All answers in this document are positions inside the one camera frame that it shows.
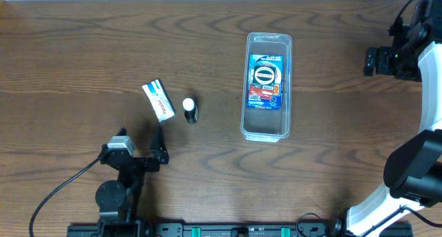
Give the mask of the white Panadol box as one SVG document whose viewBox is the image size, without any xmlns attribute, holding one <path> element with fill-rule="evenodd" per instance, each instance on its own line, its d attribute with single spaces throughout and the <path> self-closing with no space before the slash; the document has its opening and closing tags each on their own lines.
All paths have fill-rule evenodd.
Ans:
<svg viewBox="0 0 442 237">
<path fill-rule="evenodd" d="M 175 116 L 175 109 L 159 79 L 144 84 L 142 90 L 151 103 L 158 122 L 164 122 Z"/>
</svg>

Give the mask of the dark bottle with white cap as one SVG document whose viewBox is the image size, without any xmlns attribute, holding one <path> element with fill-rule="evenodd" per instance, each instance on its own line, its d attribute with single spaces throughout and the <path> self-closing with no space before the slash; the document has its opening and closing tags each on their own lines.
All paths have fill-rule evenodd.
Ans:
<svg viewBox="0 0 442 237">
<path fill-rule="evenodd" d="M 182 102 L 184 116 L 189 124 L 195 124 L 199 117 L 199 111 L 194 99 L 188 97 Z"/>
</svg>

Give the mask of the dark green round-label box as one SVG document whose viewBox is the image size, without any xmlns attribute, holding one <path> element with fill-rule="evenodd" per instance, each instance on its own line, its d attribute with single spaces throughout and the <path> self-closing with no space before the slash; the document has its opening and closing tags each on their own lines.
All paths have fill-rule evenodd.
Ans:
<svg viewBox="0 0 442 237">
<path fill-rule="evenodd" d="M 270 66 L 255 66 L 253 84 L 256 86 L 273 86 L 276 79 L 276 69 Z"/>
</svg>

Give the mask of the blue Kool Fever box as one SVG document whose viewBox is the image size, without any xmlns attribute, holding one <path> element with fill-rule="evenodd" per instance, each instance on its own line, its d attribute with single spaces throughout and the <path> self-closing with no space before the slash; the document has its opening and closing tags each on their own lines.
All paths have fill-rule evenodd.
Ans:
<svg viewBox="0 0 442 237">
<path fill-rule="evenodd" d="M 255 66 L 270 66 L 276 69 L 276 79 L 273 86 L 258 86 L 270 89 L 273 87 L 273 97 L 271 100 L 249 99 L 249 86 L 253 84 L 253 73 Z M 284 68 L 282 55 L 259 55 L 250 54 L 247 75 L 247 107 L 267 110 L 279 110 L 282 105 L 282 82 L 284 81 Z"/>
</svg>

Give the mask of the red medicine box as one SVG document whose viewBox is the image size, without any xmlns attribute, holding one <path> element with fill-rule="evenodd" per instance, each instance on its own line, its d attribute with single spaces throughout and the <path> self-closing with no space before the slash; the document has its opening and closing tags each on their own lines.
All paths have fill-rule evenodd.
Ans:
<svg viewBox="0 0 442 237">
<path fill-rule="evenodd" d="M 271 100 L 273 97 L 273 87 L 270 89 L 257 87 L 255 84 L 249 86 L 248 98 L 249 99 L 263 99 Z"/>
</svg>

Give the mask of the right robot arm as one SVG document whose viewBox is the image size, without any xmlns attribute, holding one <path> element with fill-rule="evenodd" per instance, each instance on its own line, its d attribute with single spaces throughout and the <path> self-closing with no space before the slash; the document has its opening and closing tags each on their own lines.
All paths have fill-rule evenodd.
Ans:
<svg viewBox="0 0 442 237">
<path fill-rule="evenodd" d="M 422 84 L 419 131 L 392 152 L 383 183 L 347 209 L 330 236 L 411 236 L 410 225 L 396 224 L 407 214 L 431 227 L 441 226 L 419 213 L 441 202 L 441 0 L 419 1 L 411 23 L 398 15 L 388 33 L 392 45 L 369 48 L 363 73 Z"/>
</svg>

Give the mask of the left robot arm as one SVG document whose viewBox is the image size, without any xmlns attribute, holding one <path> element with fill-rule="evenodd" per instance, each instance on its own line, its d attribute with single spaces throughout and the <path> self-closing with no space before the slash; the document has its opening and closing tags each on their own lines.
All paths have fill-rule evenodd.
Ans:
<svg viewBox="0 0 442 237">
<path fill-rule="evenodd" d="M 148 150 L 151 157 L 136 158 L 135 145 L 126 129 L 102 146 L 98 156 L 101 164 L 118 171 L 116 180 L 102 183 L 96 191 L 99 207 L 99 236 L 148 236 L 152 231 L 144 220 L 137 217 L 137 206 L 146 173 L 158 172 L 162 164 L 169 163 L 162 128 L 157 127 Z"/>
</svg>

